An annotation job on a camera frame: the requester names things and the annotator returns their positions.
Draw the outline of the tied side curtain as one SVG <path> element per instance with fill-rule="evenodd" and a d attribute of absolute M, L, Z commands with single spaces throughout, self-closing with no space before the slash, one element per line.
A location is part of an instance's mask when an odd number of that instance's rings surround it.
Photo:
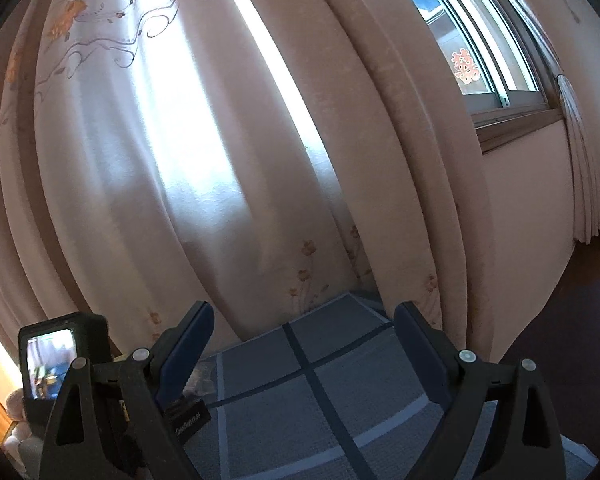
<path fill-rule="evenodd" d="M 567 131 L 573 184 L 573 237 L 588 244 L 600 232 L 600 176 L 581 105 L 569 78 L 556 77 Z"/>

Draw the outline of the floral beige curtain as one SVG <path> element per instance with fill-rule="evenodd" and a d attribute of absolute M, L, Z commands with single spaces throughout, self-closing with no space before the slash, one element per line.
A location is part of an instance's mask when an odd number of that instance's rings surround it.
<path fill-rule="evenodd" d="M 481 156 L 412 0 L 12 0 L 0 341 L 87 312 L 127 352 L 206 300 L 223 348 L 372 290 L 487 358 Z"/>

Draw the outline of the sliding window frame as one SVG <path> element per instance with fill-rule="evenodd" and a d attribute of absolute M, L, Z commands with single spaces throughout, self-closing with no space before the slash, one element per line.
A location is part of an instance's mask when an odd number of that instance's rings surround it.
<path fill-rule="evenodd" d="M 562 119 L 529 26 L 508 0 L 412 0 L 464 96 L 487 153 Z"/>

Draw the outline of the pink trimmed white towel roll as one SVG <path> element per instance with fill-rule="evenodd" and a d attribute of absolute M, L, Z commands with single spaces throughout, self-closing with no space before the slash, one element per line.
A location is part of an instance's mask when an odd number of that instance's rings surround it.
<path fill-rule="evenodd" d="M 6 414 L 14 426 L 7 431 L 7 437 L 3 441 L 3 446 L 11 458 L 21 463 L 19 445 L 22 441 L 32 436 L 31 427 L 27 421 L 26 411 L 24 410 L 23 388 L 18 388 L 9 393 L 6 399 Z"/>

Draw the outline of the clear bag of cotton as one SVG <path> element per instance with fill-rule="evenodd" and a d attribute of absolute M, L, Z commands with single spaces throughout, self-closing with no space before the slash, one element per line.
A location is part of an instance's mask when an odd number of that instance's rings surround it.
<path fill-rule="evenodd" d="M 212 361 L 199 362 L 186 382 L 185 390 L 195 396 L 210 396 L 215 393 L 212 374 L 215 364 Z"/>

